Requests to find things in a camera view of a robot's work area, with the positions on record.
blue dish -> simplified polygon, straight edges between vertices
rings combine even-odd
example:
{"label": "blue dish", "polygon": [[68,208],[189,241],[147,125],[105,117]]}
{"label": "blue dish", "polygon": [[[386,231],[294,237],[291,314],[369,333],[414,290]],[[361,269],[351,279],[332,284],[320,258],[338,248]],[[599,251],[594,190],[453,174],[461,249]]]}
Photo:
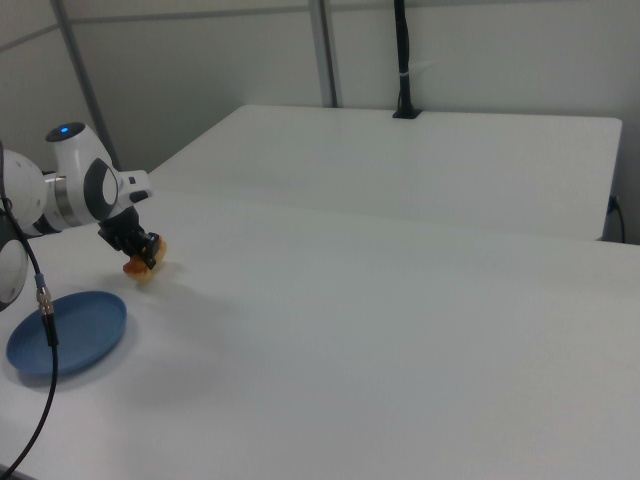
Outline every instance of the blue dish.
{"label": "blue dish", "polygon": [[[116,346],[127,319],[127,307],[107,292],[74,293],[53,301],[61,375],[87,367]],[[7,358],[21,372],[51,375],[51,348],[40,311],[25,318],[9,337]]]}

table surface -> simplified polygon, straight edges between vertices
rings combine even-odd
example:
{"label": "table surface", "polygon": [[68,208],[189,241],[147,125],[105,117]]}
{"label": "table surface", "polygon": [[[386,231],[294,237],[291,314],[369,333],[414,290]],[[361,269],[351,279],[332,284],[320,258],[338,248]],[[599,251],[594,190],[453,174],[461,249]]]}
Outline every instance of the table surface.
{"label": "table surface", "polygon": [[245,106],[154,184],[274,205],[600,238],[621,122]]}
{"label": "table surface", "polygon": [[[145,285],[96,226],[33,241],[55,296],[110,291],[129,316],[61,380],[25,473],[640,475],[635,247],[164,188],[139,211],[169,244]],[[31,291],[3,312],[3,345]],[[48,384],[4,355],[0,384],[7,464]]]}

orange object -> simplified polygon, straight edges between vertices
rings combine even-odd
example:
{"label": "orange object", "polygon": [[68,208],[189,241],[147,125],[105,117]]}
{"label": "orange object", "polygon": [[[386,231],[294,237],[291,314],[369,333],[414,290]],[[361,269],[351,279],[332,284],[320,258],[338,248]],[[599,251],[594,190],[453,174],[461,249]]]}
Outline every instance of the orange object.
{"label": "orange object", "polygon": [[156,268],[158,268],[158,265],[160,265],[166,253],[167,242],[165,242],[162,236],[160,236],[160,247],[158,248],[158,253],[156,254],[156,266],[154,267],[154,270],[150,270],[139,255],[133,255],[131,257],[131,260],[123,265],[122,271],[129,278],[132,278],[137,282],[150,280],[151,277],[153,277],[153,272]]}

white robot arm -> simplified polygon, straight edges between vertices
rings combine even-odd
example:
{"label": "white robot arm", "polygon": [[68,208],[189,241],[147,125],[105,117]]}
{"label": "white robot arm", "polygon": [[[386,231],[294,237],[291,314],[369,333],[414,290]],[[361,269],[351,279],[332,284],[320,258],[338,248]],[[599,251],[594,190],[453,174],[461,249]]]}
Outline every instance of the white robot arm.
{"label": "white robot arm", "polygon": [[[99,223],[99,234],[116,250],[155,266],[159,236],[146,233],[134,205],[152,195],[147,173],[119,172],[97,135],[83,123],[53,129],[46,137],[58,171],[43,174],[26,157],[4,150],[4,186],[11,211],[30,237]],[[27,257],[0,208],[0,311],[20,294]]]}

white wall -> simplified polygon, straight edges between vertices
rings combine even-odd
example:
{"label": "white wall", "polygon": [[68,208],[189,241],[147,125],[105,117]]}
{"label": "white wall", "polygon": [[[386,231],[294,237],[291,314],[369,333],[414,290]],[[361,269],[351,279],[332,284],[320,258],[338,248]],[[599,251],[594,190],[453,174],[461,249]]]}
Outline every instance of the white wall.
{"label": "white wall", "polygon": [[[332,3],[345,107],[395,107],[393,10],[379,4]],[[640,243],[640,2],[419,7],[408,8],[407,18],[411,62],[433,62],[412,73],[416,106],[623,120],[614,191],[621,196],[628,237]],[[618,228],[616,222],[609,227],[610,232]]]}
{"label": "white wall", "polygon": [[243,104],[323,105],[307,0],[65,4],[123,168],[153,169]]}
{"label": "white wall", "polygon": [[0,138],[5,148],[53,169],[44,137],[68,121],[92,125],[51,5],[0,2]]}

